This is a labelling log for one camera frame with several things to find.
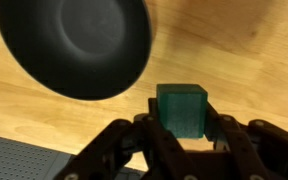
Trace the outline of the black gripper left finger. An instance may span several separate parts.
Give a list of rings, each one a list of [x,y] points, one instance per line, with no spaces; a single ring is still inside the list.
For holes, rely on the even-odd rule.
[[[157,100],[132,122],[112,121],[54,180],[113,180],[141,152],[148,170],[141,180],[198,180],[198,170],[172,133],[158,121]]]

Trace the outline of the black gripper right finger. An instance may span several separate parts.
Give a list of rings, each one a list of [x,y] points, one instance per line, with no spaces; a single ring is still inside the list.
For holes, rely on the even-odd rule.
[[[204,134],[213,149],[232,158],[244,180],[288,180],[288,132],[262,119],[247,125],[207,104]]]

